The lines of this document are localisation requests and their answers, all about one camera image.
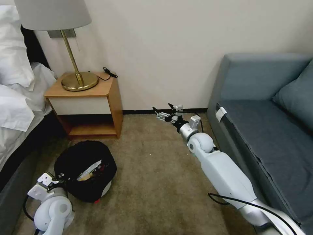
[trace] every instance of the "table lamp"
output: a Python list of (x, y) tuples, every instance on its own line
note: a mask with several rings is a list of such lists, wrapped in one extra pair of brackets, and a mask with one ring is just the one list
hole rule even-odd
[(62, 80), (65, 90), (87, 90), (98, 84), (98, 76), (90, 72), (80, 73), (64, 29), (79, 28), (91, 23), (84, 0), (15, 0), (24, 28), (31, 30), (60, 30), (75, 73)]

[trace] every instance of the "sofa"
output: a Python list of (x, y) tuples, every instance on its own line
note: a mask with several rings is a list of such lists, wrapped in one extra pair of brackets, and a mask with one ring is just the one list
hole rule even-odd
[[(313, 234), (312, 130), (273, 97), (297, 79), (312, 58), (227, 54), (207, 110), (221, 151), (248, 176), (257, 197), (288, 214), (306, 234)], [(227, 113), (219, 121), (220, 107)], [(313, 100), (307, 108), (313, 108)]]

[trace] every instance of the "beige carpet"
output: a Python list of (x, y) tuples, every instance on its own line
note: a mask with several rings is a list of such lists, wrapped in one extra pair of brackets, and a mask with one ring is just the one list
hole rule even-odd
[[(204, 131), (212, 135), (205, 115), (201, 117)], [(207, 196), (215, 192), (213, 186), (169, 123), (155, 115), (126, 115), (121, 138), (101, 141), (115, 158), (116, 176), (98, 204), (70, 195), (76, 216), (65, 235), (255, 234), (238, 211)], [(76, 142), (58, 139), (43, 146), (35, 178), (53, 172), (61, 151)], [(33, 214), (38, 202), (30, 201)], [(33, 233), (33, 222), (22, 213), (14, 234)]]

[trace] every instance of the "black bag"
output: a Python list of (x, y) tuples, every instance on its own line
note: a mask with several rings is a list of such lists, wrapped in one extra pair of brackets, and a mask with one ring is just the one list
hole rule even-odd
[[(96, 176), (84, 181), (77, 178), (92, 164), (101, 161)], [(65, 181), (69, 193), (84, 202), (101, 198), (104, 188), (113, 179), (117, 167), (109, 148), (99, 141), (79, 142), (61, 153), (54, 164), (55, 176)]]

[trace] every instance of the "white lamp shade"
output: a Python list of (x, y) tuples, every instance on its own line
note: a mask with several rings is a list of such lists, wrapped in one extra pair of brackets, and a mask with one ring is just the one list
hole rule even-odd
[(84, 0), (15, 0), (24, 28), (61, 30), (91, 23)]

